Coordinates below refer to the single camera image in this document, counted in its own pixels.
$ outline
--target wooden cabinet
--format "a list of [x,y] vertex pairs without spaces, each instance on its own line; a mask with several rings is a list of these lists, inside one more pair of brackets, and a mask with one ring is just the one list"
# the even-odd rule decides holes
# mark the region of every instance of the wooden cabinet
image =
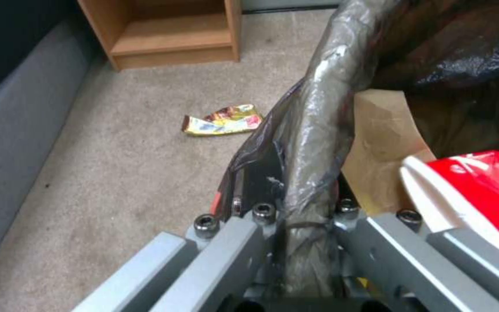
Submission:
[[240,0],[78,0],[116,70],[240,60]]

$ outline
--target floor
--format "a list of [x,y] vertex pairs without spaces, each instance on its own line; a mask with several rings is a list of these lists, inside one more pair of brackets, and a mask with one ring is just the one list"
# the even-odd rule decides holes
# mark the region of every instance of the floor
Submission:
[[208,211],[247,134],[194,138],[185,114],[266,114],[303,74],[332,10],[243,17],[241,63],[114,72],[94,62],[0,247],[0,312],[68,311],[160,231]]

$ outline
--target clear plastic wrap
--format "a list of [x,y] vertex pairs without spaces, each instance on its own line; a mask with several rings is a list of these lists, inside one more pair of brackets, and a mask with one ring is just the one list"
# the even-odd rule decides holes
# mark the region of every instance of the clear plastic wrap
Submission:
[[[332,278],[336,246],[329,235],[337,199],[334,182],[353,142],[353,94],[370,87],[373,77],[374,87],[406,91],[412,112],[421,112],[414,109],[414,99],[420,102],[416,106],[428,108],[423,111],[431,115],[416,122],[427,143],[440,144],[433,148],[435,154],[452,150],[449,146],[475,149],[474,142],[463,142],[475,131],[485,131],[477,127],[485,124],[479,114],[499,113],[499,1],[341,2],[305,77],[232,158],[214,207],[224,219],[237,213],[235,193],[249,187],[247,181],[241,187],[239,177],[247,178],[248,172],[259,171],[256,164],[277,158],[281,173],[263,172],[259,184],[275,188],[280,213],[277,236],[282,240],[275,250],[280,296],[339,295]],[[471,93],[483,84],[494,86],[487,93]],[[454,95],[448,89],[467,93]],[[448,122],[455,122],[446,112],[453,112],[456,99],[466,103],[465,108],[458,105],[463,120],[455,132],[444,132]],[[477,107],[476,114],[471,107]],[[463,123],[473,126],[460,128]],[[487,140],[499,143],[499,114],[487,123],[494,130]]]

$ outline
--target brown cardboard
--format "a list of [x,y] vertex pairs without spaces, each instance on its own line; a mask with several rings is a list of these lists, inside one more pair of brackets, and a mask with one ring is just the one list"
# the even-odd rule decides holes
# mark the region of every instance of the brown cardboard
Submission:
[[354,97],[355,140],[342,172],[368,215],[414,209],[400,180],[402,160],[436,159],[413,121],[402,91],[367,90]]

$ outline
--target candy wrapper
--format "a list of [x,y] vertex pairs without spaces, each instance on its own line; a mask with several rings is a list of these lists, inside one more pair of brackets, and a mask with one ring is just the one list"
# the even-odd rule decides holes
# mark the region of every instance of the candy wrapper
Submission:
[[192,136],[220,136],[257,129],[263,117],[251,104],[222,108],[203,119],[184,116],[182,131]]

